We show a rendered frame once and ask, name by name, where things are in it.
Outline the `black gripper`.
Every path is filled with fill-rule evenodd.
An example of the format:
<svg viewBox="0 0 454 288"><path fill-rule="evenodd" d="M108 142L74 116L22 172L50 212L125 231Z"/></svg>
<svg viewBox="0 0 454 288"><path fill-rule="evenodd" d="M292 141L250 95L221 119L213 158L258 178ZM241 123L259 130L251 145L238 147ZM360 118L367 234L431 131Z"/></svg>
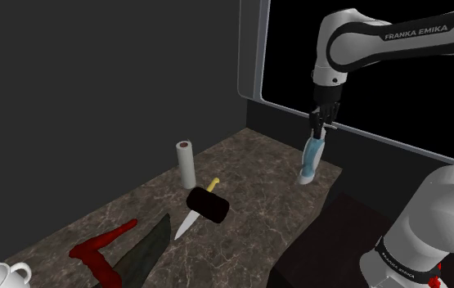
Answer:
<svg viewBox="0 0 454 288"><path fill-rule="evenodd" d="M343 85L336 86L321 86L314 85L313 101L317 106L313 106L309 113L309 125L311 129L311 137L321 138L323 124L327 128L335 127L332 125L335 121L338 111L339 103L343 90Z"/></svg>

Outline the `dark robot stand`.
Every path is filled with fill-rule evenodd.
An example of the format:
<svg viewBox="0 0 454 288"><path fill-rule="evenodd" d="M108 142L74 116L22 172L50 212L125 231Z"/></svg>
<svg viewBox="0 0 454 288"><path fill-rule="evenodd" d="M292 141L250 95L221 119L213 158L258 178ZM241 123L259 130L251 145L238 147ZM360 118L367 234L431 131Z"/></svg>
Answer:
<svg viewBox="0 0 454 288"><path fill-rule="evenodd" d="M411 199L341 192L294 240L270 271L267 288L368 288L362 254L375 246Z"/></svg>

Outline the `white paper towel roll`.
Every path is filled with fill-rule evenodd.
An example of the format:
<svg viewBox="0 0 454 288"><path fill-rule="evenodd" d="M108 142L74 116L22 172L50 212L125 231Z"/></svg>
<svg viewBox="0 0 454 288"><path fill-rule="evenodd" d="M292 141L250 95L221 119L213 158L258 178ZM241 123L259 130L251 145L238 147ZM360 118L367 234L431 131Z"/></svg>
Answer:
<svg viewBox="0 0 454 288"><path fill-rule="evenodd" d="M192 144L189 140L180 141L176 144L176 150L182 186L185 189L192 189L196 186Z"/></svg>

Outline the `large dark grey knife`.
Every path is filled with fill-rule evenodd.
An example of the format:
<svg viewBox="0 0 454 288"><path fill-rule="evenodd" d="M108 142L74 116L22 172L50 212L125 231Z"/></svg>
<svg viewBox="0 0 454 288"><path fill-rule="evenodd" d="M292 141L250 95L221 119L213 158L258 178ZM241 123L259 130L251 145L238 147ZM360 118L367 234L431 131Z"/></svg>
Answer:
<svg viewBox="0 0 454 288"><path fill-rule="evenodd" d="M121 276L122 288L142 288L152 268L168 247L170 234L170 216L165 214L114 266L110 265ZM93 288L102 288L102 285L98 283Z"/></svg>

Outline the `red angular object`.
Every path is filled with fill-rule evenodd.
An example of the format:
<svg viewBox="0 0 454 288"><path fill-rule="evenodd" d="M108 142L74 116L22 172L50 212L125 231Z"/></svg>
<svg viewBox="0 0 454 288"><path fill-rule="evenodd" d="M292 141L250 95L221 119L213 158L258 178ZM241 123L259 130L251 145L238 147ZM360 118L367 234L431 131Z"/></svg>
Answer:
<svg viewBox="0 0 454 288"><path fill-rule="evenodd" d="M137 220L131 219L125 224L99 236L94 236L74 246L69 257L80 259L99 281L102 288L122 288L121 276L110 266L99 249L104 248L128 230L137 225Z"/></svg>

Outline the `window with grey frame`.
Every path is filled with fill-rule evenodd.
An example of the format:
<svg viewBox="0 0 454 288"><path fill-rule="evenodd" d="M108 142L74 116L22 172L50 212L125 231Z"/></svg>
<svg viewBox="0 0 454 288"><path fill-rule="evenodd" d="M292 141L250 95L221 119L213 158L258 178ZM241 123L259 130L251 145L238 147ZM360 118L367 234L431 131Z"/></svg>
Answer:
<svg viewBox="0 0 454 288"><path fill-rule="evenodd" d="M281 106L263 98L263 71L270 6L271 0L240 0L237 91L241 97L258 104L306 118L308 115L302 111ZM387 137L349 127L348 125L333 123L329 128L354 133L435 160L454 164L454 158L452 157L427 151Z"/></svg>

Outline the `yellow handled knife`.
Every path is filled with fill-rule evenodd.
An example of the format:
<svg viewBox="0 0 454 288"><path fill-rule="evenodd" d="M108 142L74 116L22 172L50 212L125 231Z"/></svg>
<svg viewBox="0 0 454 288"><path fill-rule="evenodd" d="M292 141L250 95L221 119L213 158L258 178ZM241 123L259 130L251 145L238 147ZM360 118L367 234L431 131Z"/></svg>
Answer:
<svg viewBox="0 0 454 288"><path fill-rule="evenodd" d="M220 179L214 178L206 188L206 191L212 192L218 183L220 183ZM182 222L182 224L180 225L180 227L178 228L174 239L177 240L186 230L188 230L189 227L198 219L199 216L200 214L198 212L196 212L195 210L191 210L184 219L184 221Z"/></svg>

